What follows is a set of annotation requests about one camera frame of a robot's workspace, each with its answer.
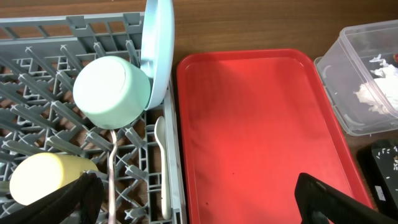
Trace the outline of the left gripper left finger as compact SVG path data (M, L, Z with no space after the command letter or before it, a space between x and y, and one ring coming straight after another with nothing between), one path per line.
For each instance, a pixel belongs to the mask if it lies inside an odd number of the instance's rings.
M1 218L1 224L59 224L75 211L80 214L78 223L95 224L103 191L102 180L96 174L84 173L68 185Z

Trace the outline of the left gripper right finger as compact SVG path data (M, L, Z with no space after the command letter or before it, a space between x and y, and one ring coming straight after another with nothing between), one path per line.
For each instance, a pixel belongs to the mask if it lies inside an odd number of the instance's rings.
M302 224L397 224L307 173L298 176L295 200Z

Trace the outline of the white plastic fork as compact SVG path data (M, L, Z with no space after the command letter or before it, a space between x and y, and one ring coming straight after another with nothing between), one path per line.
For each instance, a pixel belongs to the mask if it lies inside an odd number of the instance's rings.
M115 183L114 183L114 159L118 150L118 140L115 130L111 130L111 139L113 149L108 157L108 224L116 223L116 196L115 196Z

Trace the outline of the yellow plastic cup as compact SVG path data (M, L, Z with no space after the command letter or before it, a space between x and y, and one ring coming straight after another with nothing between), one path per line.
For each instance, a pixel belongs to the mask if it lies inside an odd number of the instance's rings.
M30 205L77 180L86 170L98 168L87 158L43 152L22 161L11 175L12 198L21 205Z

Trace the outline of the rice and food scraps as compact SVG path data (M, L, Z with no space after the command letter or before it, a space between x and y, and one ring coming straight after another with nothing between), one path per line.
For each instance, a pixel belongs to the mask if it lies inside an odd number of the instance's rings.
M373 150L377 168L385 179L397 177L397 148L380 148Z

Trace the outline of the white plastic spoon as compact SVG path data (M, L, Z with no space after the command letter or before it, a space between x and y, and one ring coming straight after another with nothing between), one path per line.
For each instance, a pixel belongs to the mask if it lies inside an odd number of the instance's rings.
M167 165L167 140L165 130L165 118L160 116L157 118L154 127L155 140L160 149L161 159L161 209L162 217L168 220L172 216L169 171Z

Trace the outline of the green bowl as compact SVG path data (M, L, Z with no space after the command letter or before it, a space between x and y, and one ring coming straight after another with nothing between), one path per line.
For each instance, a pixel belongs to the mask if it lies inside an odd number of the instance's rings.
M118 129L132 123L146 108L149 77L127 60L97 58L86 65L73 84L73 99L97 127Z

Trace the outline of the white napkin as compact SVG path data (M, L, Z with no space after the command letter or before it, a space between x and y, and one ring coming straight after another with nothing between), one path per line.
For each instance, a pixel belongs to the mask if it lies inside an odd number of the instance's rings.
M381 54L370 60L371 63L378 63L381 67L371 70L376 75L374 82L381 90L391 106L397 110L397 67L389 64L385 59L381 58ZM387 114L389 111L380 99L376 99L376 92L371 88L368 82L359 86L359 90L354 92L360 103L366 103L370 106L369 111L378 112L379 114Z

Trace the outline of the light blue plate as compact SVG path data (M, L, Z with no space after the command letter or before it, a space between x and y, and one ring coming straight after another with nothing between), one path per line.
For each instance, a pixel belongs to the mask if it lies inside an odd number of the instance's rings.
M167 91L174 57L175 17L172 0L147 0L141 44L141 70L152 81L146 110L160 105Z

